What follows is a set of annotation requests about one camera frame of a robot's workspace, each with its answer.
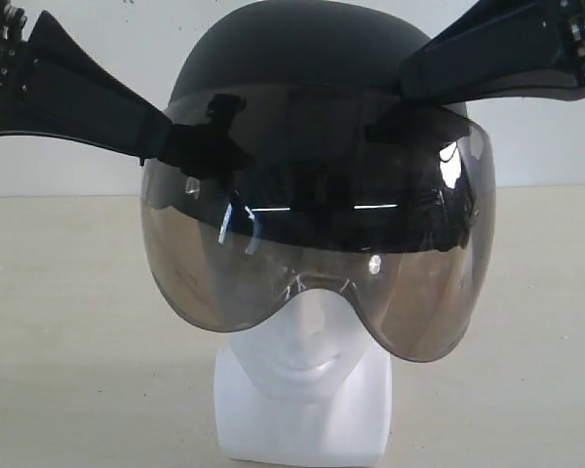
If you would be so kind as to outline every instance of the mannequin face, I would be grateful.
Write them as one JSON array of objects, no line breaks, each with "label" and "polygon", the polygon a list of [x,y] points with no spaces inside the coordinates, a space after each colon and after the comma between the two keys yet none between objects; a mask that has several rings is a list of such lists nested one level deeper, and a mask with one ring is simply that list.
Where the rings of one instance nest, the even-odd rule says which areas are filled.
[{"label": "mannequin face", "polygon": [[336,393],[374,340],[346,299],[310,290],[230,344],[258,391],[311,404]]}]

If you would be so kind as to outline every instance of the black mounting arm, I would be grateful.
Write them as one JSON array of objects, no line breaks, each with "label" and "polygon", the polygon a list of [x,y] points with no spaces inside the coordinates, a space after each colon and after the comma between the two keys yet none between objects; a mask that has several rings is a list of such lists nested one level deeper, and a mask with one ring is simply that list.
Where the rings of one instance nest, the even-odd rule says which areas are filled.
[{"label": "black mounting arm", "polygon": [[0,0],[0,136],[72,140],[141,164],[156,158],[197,178],[247,163],[230,151],[213,157],[212,132],[173,123],[97,65],[48,12],[28,41],[25,23],[24,10]]},{"label": "black mounting arm", "polygon": [[585,0],[480,0],[404,63],[399,91],[435,104],[585,98]]}]

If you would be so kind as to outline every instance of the white backdrop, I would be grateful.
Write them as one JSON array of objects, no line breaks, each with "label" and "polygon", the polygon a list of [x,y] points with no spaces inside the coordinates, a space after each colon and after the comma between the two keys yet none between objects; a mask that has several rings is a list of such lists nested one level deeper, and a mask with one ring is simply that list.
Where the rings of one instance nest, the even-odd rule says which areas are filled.
[{"label": "white backdrop", "polygon": [[[401,17],[429,35],[475,0],[347,0]],[[13,0],[32,24],[50,11],[99,64],[159,108],[209,26],[251,0]],[[501,186],[585,183],[585,100],[470,104],[492,137]],[[0,137],[0,196],[136,194],[135,159],[48,138]]]}]

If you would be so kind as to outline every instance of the tinted visor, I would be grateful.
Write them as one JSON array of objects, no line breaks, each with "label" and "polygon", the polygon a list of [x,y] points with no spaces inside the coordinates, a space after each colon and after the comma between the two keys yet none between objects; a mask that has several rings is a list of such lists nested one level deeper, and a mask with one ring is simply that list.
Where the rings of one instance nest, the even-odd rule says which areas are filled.
[{"label": "tinted visor", "polygon": [[202,93],[168,113],[215,129],[253,159],[201,181],[146,165],[145,248],[178,315],[236,332],[299,293],[325,289],[347,298],[400,358],[435,361],[459,342],[494,228],[494,169],[481,128],[445,109],[332,88]]}]

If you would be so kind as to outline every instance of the black helmet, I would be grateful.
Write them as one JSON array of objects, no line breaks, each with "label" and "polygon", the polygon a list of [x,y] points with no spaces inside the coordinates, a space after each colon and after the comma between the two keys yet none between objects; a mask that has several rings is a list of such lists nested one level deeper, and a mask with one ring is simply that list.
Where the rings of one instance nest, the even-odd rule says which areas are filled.
[{"label": "black helmet", "polygon": [[319,288],[395,356],[430,362],[456,346],[488,269],[494,168],[465,104],[400,100],[399,67],[428,41],[320,0],[254,3],[204,35],[167,115],[210,136],[187,157],[252,163],[201,180],[146,164],[145,248],[179,316],[237,332]]}]

